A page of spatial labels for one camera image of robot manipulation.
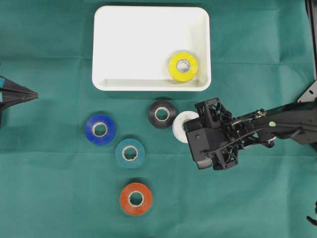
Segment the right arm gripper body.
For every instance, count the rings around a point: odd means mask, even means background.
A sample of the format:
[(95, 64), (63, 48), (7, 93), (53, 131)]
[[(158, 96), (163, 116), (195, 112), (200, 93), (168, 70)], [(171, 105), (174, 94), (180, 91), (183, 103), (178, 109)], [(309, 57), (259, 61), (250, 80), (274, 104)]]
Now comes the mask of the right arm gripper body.
[(255, 132), (249, 122), (232, 124), (234, 117), (219, 98), (195, 104), (199, 118), (195, 122), (194, 161), (198, 169), (212, 167), (227, 170), (238, 164), (238, 151), (255, 144)]

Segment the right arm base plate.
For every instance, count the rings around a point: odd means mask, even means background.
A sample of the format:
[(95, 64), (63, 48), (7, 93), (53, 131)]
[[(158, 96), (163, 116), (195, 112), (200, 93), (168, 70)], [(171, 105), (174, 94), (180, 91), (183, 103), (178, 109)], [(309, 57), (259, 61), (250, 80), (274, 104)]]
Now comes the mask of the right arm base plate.
[(297, 102), (312, 102), (317, 98), (317, 80), (299, 97)]

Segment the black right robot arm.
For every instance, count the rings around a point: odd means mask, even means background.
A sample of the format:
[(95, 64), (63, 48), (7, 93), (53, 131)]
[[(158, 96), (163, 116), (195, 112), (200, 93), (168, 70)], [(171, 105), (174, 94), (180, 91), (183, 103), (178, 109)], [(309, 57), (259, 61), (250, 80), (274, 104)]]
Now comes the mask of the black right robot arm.
[(227, 170), (238, 164), (238, 152), (250, 146), (272, 148), (276, 138), (317, 147), (317, 84), (291, 104), (234, 117), (213, 98), (195, 104), (198, 117), (184, 123), (193, 161), (199, 169)]

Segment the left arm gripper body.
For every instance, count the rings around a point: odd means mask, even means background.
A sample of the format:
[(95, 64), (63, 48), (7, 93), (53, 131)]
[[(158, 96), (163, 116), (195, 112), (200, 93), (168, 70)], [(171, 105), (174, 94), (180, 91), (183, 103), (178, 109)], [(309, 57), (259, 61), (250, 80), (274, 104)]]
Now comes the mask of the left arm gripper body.
[(0, 111), (0, 127), (4, 127), (6, 125), (6, 110)]

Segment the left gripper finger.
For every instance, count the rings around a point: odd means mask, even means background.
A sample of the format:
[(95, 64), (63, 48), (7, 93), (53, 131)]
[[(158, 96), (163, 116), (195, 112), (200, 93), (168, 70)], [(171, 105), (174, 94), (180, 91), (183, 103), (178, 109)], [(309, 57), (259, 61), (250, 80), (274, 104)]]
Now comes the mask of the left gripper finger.
[(0, 76), (0, 90), (3, 92), (15, 92), (15, 93), (28, 94), (28, 95), (35, 95), (35, 96), (38, 95), (38, 93), (32, 91), (31, 89), (23, 87), (5, 78), (2, 75)]
[(2, 96), (2, 99), (0, 100), (0, 111), (2, 112), (3, 110), (12, 107), (14, 105), (20, 104), (20, 103), (25, 103), (34, 99), (37, 99), (38, 96), (34, 95), (26, 95), (23, 97), (15, 97), (15, 96)]

